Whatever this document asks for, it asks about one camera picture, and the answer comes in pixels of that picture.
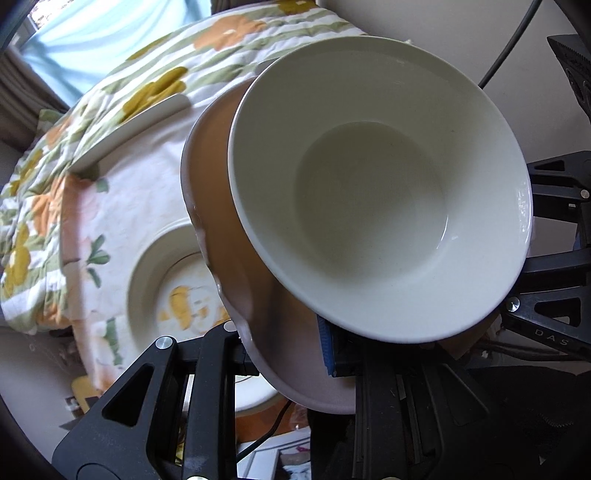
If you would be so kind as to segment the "duck cartoon plate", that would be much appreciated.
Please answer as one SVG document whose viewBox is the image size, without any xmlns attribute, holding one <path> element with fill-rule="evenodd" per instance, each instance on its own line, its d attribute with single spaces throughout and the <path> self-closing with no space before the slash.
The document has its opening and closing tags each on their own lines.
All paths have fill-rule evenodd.
<svg viewBox="0 0 591 480">
<path fill-rule="evenodd" d="M 139 255 L 127 288 L 126 317 L 134 356 L 162 336 L 191 340 L 228 321 L 189 221 L 163 227 Z"/>
</svg>

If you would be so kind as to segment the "blue window cloth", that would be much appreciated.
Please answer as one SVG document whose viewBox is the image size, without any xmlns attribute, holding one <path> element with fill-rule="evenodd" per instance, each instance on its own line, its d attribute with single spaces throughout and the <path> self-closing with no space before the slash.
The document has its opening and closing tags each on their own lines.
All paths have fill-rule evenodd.
<svg viewBox="0 0 591 480">
<path fill-rule="evenodd" d="M 74 1 L 34 33 L 20 53 L 71 106 L 140 48 L 209 15 L 209 1 Z"/>
</svg>

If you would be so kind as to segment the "cream floral tablecloth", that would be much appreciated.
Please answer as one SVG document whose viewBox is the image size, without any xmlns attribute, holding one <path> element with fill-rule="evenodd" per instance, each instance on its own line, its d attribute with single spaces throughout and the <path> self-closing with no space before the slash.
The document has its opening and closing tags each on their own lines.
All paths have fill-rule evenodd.
<svg viewBox="0 0 591 480">
<path fill-rule="evenodd" d="M 105 392 L 137 358 L 126 313 L 129 280 L 140 254 L 167 225 L 186 219 L 180 160 L 202 107 L 151 122 L 109 147 L 66 181 L 61 254 L 66 316 L 91 384 Z"/>
</svg>

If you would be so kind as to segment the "striped pillow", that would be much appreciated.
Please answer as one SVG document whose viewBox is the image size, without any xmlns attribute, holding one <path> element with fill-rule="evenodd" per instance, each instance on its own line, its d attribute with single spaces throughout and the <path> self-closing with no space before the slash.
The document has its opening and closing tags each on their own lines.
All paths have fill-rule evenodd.
<svg viewBox="0 0 591 480">
<path fill-rule="evenodd" d="M 64 117 L 64 113 L 53 109 L 41 109 L 38 116 L 37 127 L 36 127 L 36 139 L 40 139 L 51 128 L 56 126 Z"/>
</svg>

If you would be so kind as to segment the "left brown curtain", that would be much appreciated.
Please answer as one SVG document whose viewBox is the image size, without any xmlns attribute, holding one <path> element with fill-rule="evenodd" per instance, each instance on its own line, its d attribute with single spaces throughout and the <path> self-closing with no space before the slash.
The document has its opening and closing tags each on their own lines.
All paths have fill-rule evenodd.
<svg viewBox="0 0 591 480">
<path fill-rule="evenodd" d="M 43 109 L 69 109 L 14 46 L 1 52 L 0 95 L 1 141 L 20 152 L 33 141 Z"/>
</svg>

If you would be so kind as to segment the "floral striped quilt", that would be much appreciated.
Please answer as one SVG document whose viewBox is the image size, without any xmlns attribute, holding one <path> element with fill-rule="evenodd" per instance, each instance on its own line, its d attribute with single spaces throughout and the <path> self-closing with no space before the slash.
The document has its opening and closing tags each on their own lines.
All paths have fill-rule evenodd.
<svg viewBox="0 0 591 480">
<path fill-rule="evenodd" d="M 178 28 L 133 53 L 36 139 L 1 188 L 1 309 L 27 334 L 69 326 L 59 235 L 67 171 L 99 140 L 180 93 L 193 106 L 308 43 L 362 31 L 313 1 L 232 9 Z"/>
</svg>

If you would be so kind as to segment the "cream round bowl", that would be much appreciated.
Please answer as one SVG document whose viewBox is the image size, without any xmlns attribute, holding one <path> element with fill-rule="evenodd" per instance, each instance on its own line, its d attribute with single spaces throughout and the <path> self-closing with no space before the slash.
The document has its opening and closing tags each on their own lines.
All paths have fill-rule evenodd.
<svg viewBox="0 0 591 480">
<path fill-rule="evenodd" d="M 529 250 L 532 186 L 506 119 L 454 66 L 392 39 L 322 40 L 264 69 L 231 124 L 228 179 L 280 284 L 384 342 L 480 323 Z"/>
</svg>

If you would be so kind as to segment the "black curved lamp stand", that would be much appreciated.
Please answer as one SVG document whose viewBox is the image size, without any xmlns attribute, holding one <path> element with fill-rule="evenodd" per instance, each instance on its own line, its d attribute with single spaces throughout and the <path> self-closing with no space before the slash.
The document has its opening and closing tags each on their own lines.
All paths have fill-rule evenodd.
<svg viewBox="0 0 591 480">
<path fill-rule="evenodd" d="M 521 40 L 521 38 L 527 31 L 536 13 L 538 12 L 541 4 L 542 0 L 533 0 L 530 3 L 526 13 L 524 14 L 516 30 L 513 32 L 504 48 L 501 50 L 497 58 L 494 60 L 493 64 L 490 66 L 490 68 L 484 74 L 482 79 L 479 81 L 478 87 L 480 89 L 484 89 L 489 84 L 489 82 L 495 77 L 500 68 L 503 66 L 509 55 L 512 53 L 518 42 Z"/>
</svg>

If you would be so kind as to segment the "pink square handled bowl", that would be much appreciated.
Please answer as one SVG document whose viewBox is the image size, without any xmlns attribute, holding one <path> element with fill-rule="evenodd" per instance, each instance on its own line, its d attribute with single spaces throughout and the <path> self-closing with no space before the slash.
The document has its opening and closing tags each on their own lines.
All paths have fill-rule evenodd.
<svg viewBox="0 0 591 480">
<path fill-rule="evenodd" d="M 229 130 L 252 82 L 224 92 L 195 122 L 183 147 L 180 182 L 198 245 L 230 319 L 260 374 L 297 404 L 352 414 L 353 378 L 332 378 L 315 313 L 280 284 L 250 244 L 228 181 Z"/>
</svg>

